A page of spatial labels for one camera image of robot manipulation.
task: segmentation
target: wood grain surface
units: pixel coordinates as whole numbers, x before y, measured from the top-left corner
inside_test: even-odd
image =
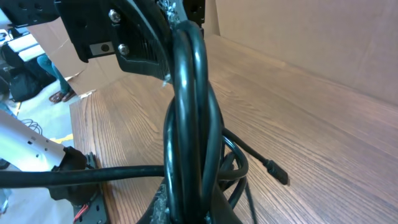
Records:
[[[259,223],[397,223],[398,107],[212,36],[210,80],[226,127],[290,175],[248,156]],[[71,105],[75,147],[103,167],[162,164],[170,86],[131,75]],[[135,223],[160,178],[110,182],[112,223]],[[234,210],[251,223],[243,196]]]

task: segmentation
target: jeans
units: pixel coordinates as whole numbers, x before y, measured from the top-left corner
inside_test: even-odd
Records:
[[[15,116],[15,114],[8,108],[7,104],[0,102],[0,110],[4,110],[5,112],[7,112],[7,114],[13,116],[14,118],[17,118],[17,116]]]
[[[60,80],[61,85],[61,93],[67,94],[70,91],[70,85],[65,80],[65,78],[61,75],[60,71],[55,67],[54,63],[51,62],[47,55],[41,55],[37,57],[37,63],[42,67],[46,72],[54,76],[57,80]]]

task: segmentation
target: red wire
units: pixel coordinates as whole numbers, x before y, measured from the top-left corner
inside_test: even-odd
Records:
[[[75,223],[82,215],[88,210],[88,205],[84,204],[80,211],[75,215],[75,218],[73,219],[73,223]]]

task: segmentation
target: screw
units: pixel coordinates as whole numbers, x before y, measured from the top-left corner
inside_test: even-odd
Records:
[[[114,9],[109,10],[108,16],[109,18],[111,18],[111,21],[115,23],[118,23],[121,20],[120,14],[117,13]]]
[[[121,55],[128,55],[130,53],[129,47],[126,44],[119,44],[119,52]]]
[[[103,52],[107,52],[107,51],[109,51],[109,46],[108,46],[107,44],[103,44],[103,45],[101,46],[101,50],[102,50]]]

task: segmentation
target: cable plug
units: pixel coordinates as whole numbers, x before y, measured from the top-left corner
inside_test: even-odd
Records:
[[[268,173],[277,179],[281,184],[288,185],[289,184],[289,175],[284,171],[276,162],[272,160],[268,160],[267,162],[262,163],[266,168]]]

